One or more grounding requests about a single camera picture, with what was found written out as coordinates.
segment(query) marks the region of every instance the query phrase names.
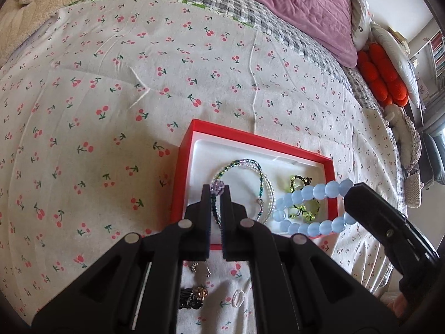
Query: beaded bracelet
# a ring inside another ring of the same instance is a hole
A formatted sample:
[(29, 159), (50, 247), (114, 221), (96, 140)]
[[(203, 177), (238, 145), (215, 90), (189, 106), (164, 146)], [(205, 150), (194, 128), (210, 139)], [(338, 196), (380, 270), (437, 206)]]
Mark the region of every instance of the beaded bracelet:
[(287, 193), (283, 198), (277, 199), (277, 210), (273, 214), (273, 219), (280, 223), (280, 231), (290, 235), (301, 233), (309, 237), (318, 235), (328, 235), (332, 232), (340, 233), (344, 231), (346, 225), (353, 225), (357, 221), (347, 212), (336, 217), (333, 221), (325, 220), (322, 223), (313, 222), (311, 224), (297, 224), (286, 220), (286, 213), (283, 211), (287, 207), (300, 205), (304, 201), (315, 199), (324, 199), (326, 197), (336, 198), (338, 195), (346, 196), (349, 189), (354, 185), (350, 179), (345, 179), (341, 183), (330, 181), (327, 184), (317, 184), (305, 186), (302, 190), (296, 190), (293, 193)]
[[(210, 191), (211, 191), (211, 203), (212, 203), (212, 214), (213, 217), (218, 224), (219, 228), (221, 229), (221, 214), (219, 210), (217, 209), (216, 205), (216, 196), (222, 195), (224, 192), (224, 182), (221, 181), (221, 177), (226, 173), (230, 168), (234, 167), (244, 167), (253, 170), (254, 172), (258, 173), (259, 175), (259, 194), (257, 198), (257, 203), (259, 204), (260, 210), (258, 212), (256, 221), (259, 221), (261, 217), (263, 219), (261, 220), (261, 223), (264, 223), (267, 221), (269, 216), (271, 215), (274, 207), (275, 207), (275, 190), (272, 186), (272, 182), (270, 181), (269, 177), (264, 174), (261, 166), (257, 161), (254, 161), (253, 159), (237, 159), (236, 161), (233, 161), (229, 165), (222, 168), (213, 178), (212, 182), (210, 183)], [(268, 191), (268, 202), (269, 207), (267, 213), (263, 216), (264, 211), (264, 201), (263, 201), (263, 191), (264, 186), (266, 187), (266, 190)]]

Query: bedsheet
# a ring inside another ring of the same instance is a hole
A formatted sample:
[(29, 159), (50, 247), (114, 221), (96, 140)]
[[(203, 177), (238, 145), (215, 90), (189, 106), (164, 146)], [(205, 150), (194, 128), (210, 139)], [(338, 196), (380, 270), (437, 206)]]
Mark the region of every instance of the bedsheet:
[[(193, 118), (330, 156), (339, 180), (366, 181), (403, 209), (383, 121), (341, 69), (339, 79), (307, 56), (189, 0), (60, 9), (0, 71), (0, 289), (24, 320), (125, 233), (164, 227)], [(317, 243), (371, 291), (390, 269), (358, 224)], [(247, 263), (212, 252), (208, 265), (210, 280), (183, 271), (185, 287), (210, 294), (201, 310), (179, 312), (177, 332), (253, 333)]]

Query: red jewelry box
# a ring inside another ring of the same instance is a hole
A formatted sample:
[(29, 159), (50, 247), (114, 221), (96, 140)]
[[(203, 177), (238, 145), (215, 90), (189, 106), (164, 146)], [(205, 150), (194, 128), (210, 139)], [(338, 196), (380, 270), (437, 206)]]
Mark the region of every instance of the red jewelry box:
[[(204, 151), (199, 148), (203, 146), (202, 142), (207, 145), (205, 146), (206, 150)], [(218, 153), (220, 153), (220, 156), (224, 157), (224, 161), (222, 161), (224, 163), (221, 162), (221, 164), (219, 164), (213, 162), (213, 160), (218, 160)], [(194, 155), (195, 161), (198, 161), (198, 163), (194, 163), (195, 166), (198, 166), (194, 167), (195, 171), (193, 171), (192, 167)], [(213, 176), (224, 165), (229, 164), (234, 159), (255, 159), (257, 156), (260, 158), (269, 157), (267, 158), (268, 164), (276, 166), (276, 169), (274, 166), (272, 170), (269, 169), (268, 171), (263, 167), (263, 171), (269, 176), (270, 179), (271, 174), (274, 174), (275, 170), (279, 170), (279, 166), (282, 166), (282, 168), (285, 169), (285, 172), (288, 173), (290, 178), (290, 176), (295, 173), (290, 172), (288, 167), (297, 167), (297, 165), (301, 163), (301, 166), (308, 167), (308, 169), (312, 170), (311, 172), (313, 172), (313, 174), (311, 177), (317, 175), (315, 169), (321, 171), (319, 172), (317, 176), (318, 178), (315, 180), (315, 182), (313, 181), (313, 185), (316, 183), (327, 183), (335, 180), (334, 165), (332, 163), (332, 159), (330, 158), (241, 130), (193, 119), (184, 135), (181, 146), (179, 147), (176, 173), (174, 177), (174, 198), (171, 206), (170, 223), (181, 220), (184, 216), (187, 205), (192, 202), (199, 201), (202, 184), (210, 184)], [(245, 177), (246, 170), (243, 170), (242, 174), (244, 175), (243, 177)], [(191, 181), (194, 181), (196, 187), (192, 187), (190, 185)], [(232, 179), (230, 180), (230, 183), (228, 182), (228, 184), (232, 187), (233, 184), (238, 183), (237, 181), (238, 179)], [(239, 194), (237, 191), (238, 190), (231, 190), (232, 200), (234, 202), (244, 204), (244, 202), (240, 202), (233, 197), (235, 194)], [(279, 193), (275, 188), (275, 195), (276, 198), (280, 198), (284, 195), (284, 192)], [(323, 204), (323, 201), (327, 201), (327, 214), (324, 214), (324, 220), (334, 220), (334, 218), (336, 218), (338, 215), (337, 199), (327, 198), (320, 201), (320, 204)], [(220, 245), (212, 245), (212, 248), (218, 249), (220, 248)]]

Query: light blue bead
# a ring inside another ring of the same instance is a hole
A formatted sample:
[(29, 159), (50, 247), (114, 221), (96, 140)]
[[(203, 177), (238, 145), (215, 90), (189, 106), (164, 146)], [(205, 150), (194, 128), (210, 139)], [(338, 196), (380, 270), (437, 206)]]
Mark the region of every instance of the light blue bead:
[(334, 218), (332, 222), (332, 230), (335, 233), (340, 233), (344, 230), (344, 219), (342, 216)]
[(284, 204), (286, 205), (286, 207), (292, 207), (294, 204), (292, 202), (292, 193), (286, 193), (283, 197), (284, 199)]
[(274, 211), (272, 217), (276, 222), (281, 222), (286, 218), (286, 213), (284, 211), (277, 210)]
[(343, 219), (344, 219), (344, 222), (347, 224), (347, 225), (353, 225), (353, 224), (355, 224), (356, 222), (357, 222), (357, 220), (355, 220), (349, 213), (347, 213), (347, 212), (345, 212), (344, 213), (344, 215), (343, 215)]
[(275, 203), (275, 208), (277, 210), (284, 210), (286, 208), (286, 205), (284, 204), (284, 199), (282, 198), (277, 199), (277, 202)]
[(340, 184), (337, 181), (330, 181), (326, 184), (325, 192), (329, 198), (336, 198), (339, 195)]
[(324, 183), (319, 183), (314, 187), (314, 198), (316, 199), (324, 199), (326, 198), (326, 192), (324, 188), (326, 185)]
[(300, 226), (300, 228), (298, 229), (298, 233), (308, 236), (308, 228), (309, 228), (309, 224), (302, 224)]
[(320, 234), (320, 223), (312, 222), (308, 227), (308, 234), (309, 237), (318, 236)]
[(297, 190), (292, 193), (292, 202), (294, 205), (301, 205), (303, 203), (303, 196), (301, 191)]
[(295, 235), (296, 233), (298, 233), (299, 230), (300, 230), (299, 224), (291, 224), (289, 226), (288, 234)]
[(332, 233), (332, 221), (326, 220), (320, 223), (320, 234), (328, 235)]
[(340, 195), (342, 197), (346, 196), (346, 194), (348, 193), (348, 191), (352, 186), (354, 186), (354, 183), (350, 179), (345, 179), (344, 181), (341, 181), (339, 188)]
[(304, 186), (301, 190), (301, 195), (305, 201), (310, 201), (314, 198), (314, 187), (313, 186)]
[(280, 231), (287, 232), (289, 230), (289, 226), (292, 224), (289, 220), (284, 220), (280, 222)]

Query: white plush toy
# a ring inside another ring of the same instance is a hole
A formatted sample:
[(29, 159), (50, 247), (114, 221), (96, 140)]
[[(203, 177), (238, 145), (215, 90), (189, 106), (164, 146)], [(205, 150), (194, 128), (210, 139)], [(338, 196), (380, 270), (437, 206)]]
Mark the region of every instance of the white plush toy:
[(385, 119), (392, 128), (395, 140), (400, 143), (400, 161), (402, 167), (407, 169), (411, 163), (412, 137), (401, 108), (395, 104), (387, 105)]

